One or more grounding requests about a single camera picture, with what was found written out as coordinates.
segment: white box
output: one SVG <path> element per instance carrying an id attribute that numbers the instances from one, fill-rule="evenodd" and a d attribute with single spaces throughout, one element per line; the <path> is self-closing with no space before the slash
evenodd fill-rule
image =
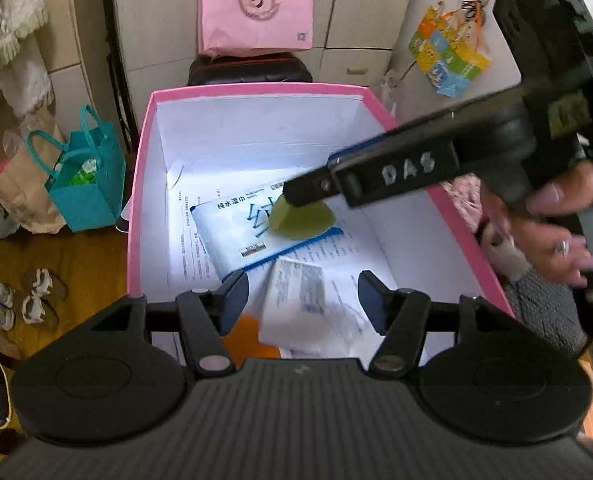
<path id="1" fill-rule="evenodd" d="M 187 288 L 215 288 L 218 279 L 201 259 L 198 238 L 181 238 L 191 233 L 184 231 L 186 210 L 191 219 L 195 203 L 321 166 L 331 153 L 394 126 L 372 93 L 354 86 L 257 83 L 154 92 L 134 176 L 128 293 L 171 301 Z M 183 182 L 195 189 L 177 194 Z M 371 227 L 395 281 L 391 286 L 422 290 L 435 301 L 482 294 L 510 312 L 496 276 L 441 187 L 351 214 Z M 190 269 L 192 258 L 200 262 Z M 379 275 L 379 269 L 369 270 Z M 250 296 L 248 306 L 258 303 Z"/>

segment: teal bag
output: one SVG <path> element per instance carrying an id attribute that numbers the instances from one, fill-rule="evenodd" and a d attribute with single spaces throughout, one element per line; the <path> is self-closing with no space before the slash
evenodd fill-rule
<path id="1" fill-rule="evenodd" d="M 86 113 L 97 123 L 92 130 L 88 127 Z M 62 150 L 54 169 L 38 158 L 32 147 L 33 136 L 42 137 Z M 81 108 L 81 131 L 72 132 L 66 144 L 42 130 L 34 130 L 26 137 L 25 145 L 34 161 L 49 175 L 46 189 L 72 231 L 115 224 L 123 205 L 126 159 L 112 123 L 103 123 L 86 105 Z M 96 160 L 94 182 L 70 186 L 74 175 L 90 158 Z"/>

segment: pink bag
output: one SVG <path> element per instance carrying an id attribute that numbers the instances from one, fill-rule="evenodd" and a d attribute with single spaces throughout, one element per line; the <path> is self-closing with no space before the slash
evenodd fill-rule
<path id="1" fill-rule="evenodd" d="M 313 0 L 199 0 L 198 51 L 260 56 L 309 50 Z"/>

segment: silver ring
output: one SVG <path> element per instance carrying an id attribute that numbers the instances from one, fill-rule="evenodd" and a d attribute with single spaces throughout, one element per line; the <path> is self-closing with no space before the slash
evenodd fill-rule
<path id="1" fill-rule="evenodd" d="M 569 254 L 569 242 L 567 240 L 563 240 L 556 246 L 554 251 L 558 254 L 562 254 L 563 256 L 567 256 Z"/>

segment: wet wipes package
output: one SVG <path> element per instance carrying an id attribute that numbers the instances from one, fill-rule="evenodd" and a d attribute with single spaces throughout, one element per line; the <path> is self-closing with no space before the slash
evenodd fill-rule
<path id="1" fill-rule="evenodd" d="M 235 270 L 250 270 L 281 254 L 343 234 L 336 225 L 307 240 L 273 232 L 270 213 L 282 190 L 283 182 L 273 182 L 192 208 L 198 237 L 221 280 Z"/>

